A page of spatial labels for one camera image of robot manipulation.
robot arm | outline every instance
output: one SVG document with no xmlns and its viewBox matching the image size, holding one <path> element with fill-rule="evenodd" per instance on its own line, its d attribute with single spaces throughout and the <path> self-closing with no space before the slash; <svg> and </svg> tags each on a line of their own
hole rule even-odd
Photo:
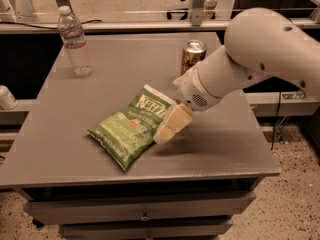
<svg viewBox="0 0 320 240">
<path fill-rule="evenodd" d="M 155 141 L 165 143 L 192 121 L 193 111 L 218 104 L 228 93 L 276 76 L 320 100 L 320 43 L 290 20 L 263 8 L 238 14 L 225 45 L 175 80 L 181 104 L 170 111 Z"/>
</svg>

drawer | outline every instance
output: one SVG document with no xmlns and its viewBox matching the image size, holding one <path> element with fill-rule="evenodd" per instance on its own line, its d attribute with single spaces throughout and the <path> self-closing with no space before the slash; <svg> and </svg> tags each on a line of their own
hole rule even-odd
<svg viewBox="0 0 320 240">
<path fill-rule="evenodd" d="M 100 223 L 61 226 L 60 234 L 70 240 L 210 239 L 224 234 L 231 225 L 230 220 L 215 218 Z"/>
<path fill-rule="evenodd" d="M 207 217 L 240 214 L 253 192 L 195 193 L 165 196 L 27 203 L 24 210 L 43 224 Z"/>
</svg>

cable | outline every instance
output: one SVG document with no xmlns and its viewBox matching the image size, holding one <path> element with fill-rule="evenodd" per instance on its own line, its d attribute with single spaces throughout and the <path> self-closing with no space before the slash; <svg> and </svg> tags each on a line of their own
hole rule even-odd
<svg viewBox="0 0 320 240">
<path fill-rule="evenodd" d="M 99 22 L 102 22 L 102 20 L 98 20 L 98 19 L 96 19 L 96 20 L 88 20 L 88 21 L 81 22 L 81 24 L 85 25 L 85 24 L 94 23 L 94 22 L 95 23 L 99 23 Z M 20 25 L 20 26 L 26 26 L 26 27 L 32 27 L 32 28 L 58 30 L 57 27 L 44 27 L 44 26 L 33 25 L 33 24 L 22 23 L 22 22 L 0 21 L 0 24 Z"/>
<path fill-rule="evenodd" d="M 274 137 L 276 133 L 276 126 L 278 122 L 278 117 L 279 117 L 279 111 L 280 111 L 280 105 L 281 105 L 281 92 L 279 92 L 279 101 L 278 101 L 278 107 L 277 107 L 277 113 L 276 113 L 276 122 L 273 125 L 273 134 L 272 134 L 272 145 L 271 145 L 271 150 L 273 150 L 273 144 L 274 144 Z"/>
</svg>

can lid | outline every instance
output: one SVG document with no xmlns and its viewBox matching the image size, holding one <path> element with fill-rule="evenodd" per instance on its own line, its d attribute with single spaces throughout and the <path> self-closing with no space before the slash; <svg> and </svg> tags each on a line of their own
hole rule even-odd
<svg viewBox="0 0 320 240">
<path fill-rule="evenodd" d="M 71 13 L 71 9 L 69 6 L 61 6 L 59 7 L 60 15 L 69 15 Z"/>
<path fill-rule="evenodd" d="M 199 40 L 190 40 L 187 42 L 187 50 L 191 52 L 202 52 L 206 50 L 206 45 L 204 42 Z"/>
</svg>

crumpled snack bag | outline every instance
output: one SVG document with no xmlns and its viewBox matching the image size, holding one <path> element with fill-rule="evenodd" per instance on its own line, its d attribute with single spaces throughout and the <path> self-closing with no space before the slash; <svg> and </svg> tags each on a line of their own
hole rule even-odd
<svg viewBox="0 0 320 240">
<path fill-rule="evenodd" d="M 88 132 L 126 171 L 153 142 L 167 110 L 176 102 L 145 85 L 133 101 Z"/>
</svg>

